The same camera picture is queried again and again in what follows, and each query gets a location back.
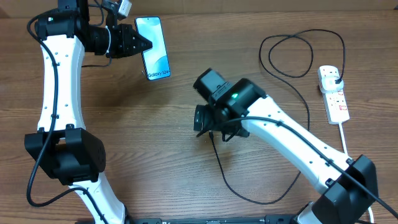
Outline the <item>blue Samsung Galaxy smartphone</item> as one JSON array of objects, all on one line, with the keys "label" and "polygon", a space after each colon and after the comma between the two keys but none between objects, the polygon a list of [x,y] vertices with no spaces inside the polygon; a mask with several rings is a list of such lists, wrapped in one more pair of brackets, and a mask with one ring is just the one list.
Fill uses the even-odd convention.
[{"label": "blue Samsung Galaxy smartphone", "polygon": [[152,47],[142,53],[147,79],[153,81],[171,76],[160,18],[137,17],[135,25],[138,33],[152,42]]}]

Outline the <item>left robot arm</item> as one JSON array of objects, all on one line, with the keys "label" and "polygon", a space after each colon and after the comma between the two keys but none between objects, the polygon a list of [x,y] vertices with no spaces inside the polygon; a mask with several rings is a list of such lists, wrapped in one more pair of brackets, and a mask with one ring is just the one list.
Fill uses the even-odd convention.
[{"label": "left robot arm", "polygon": [[81,70],[88,52],[110,60],[130,57],[152,47],[132,25],[125,24],[129,0],[102,1],[103,20],[90,23],[86,0],[59,1],[55,9],[33,17],[28,33],[44,58],[44,97],[37,131],[24,138],[26,151],[49,178],[57,179],[82,199],[94,223],[132,223],[104,173],[103,142],[86,130],[81,110]]}]

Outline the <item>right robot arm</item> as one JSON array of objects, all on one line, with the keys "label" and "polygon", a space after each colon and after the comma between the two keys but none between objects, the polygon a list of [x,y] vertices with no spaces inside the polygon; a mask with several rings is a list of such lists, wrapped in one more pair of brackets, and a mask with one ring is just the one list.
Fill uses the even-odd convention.
[{"label": "right robot arm", "polygon": [[268,215],[267,223],[356,223],[378,196],[376,167],[352,159],[319,140],[289,117],[247,78],[227,82],[209,68],[193,88],[206,100],[195,111],[194,130],[219,131],[223,141],[254,134],[290,161],[320,194],[295,215]]}]

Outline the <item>white charger plug adapter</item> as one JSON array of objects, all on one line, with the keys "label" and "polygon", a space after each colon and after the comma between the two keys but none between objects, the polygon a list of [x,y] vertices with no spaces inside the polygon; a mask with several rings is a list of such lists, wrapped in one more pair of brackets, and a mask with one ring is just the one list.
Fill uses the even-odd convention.
[{"label": "white charger plug adapter", "polygon": [[335,77],[323,77],[320,80],[320,91],[324,94],[340,91],[344,87],[344,81]]}]

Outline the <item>white power strip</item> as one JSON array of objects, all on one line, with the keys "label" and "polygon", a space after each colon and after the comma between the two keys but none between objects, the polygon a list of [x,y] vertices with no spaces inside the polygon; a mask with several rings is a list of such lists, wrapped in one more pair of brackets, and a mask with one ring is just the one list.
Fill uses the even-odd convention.
[{"label": "white power strip", "polygon": [[[323,77],[340,78],[338,69],[331,65],[321,66],[317,73],[319,86],[320,80]],[[330,124],[340,124],[349,120],[348,106],[343,89],[327,94],[322,93],[322,97],[325,105],[326,116]]]}]

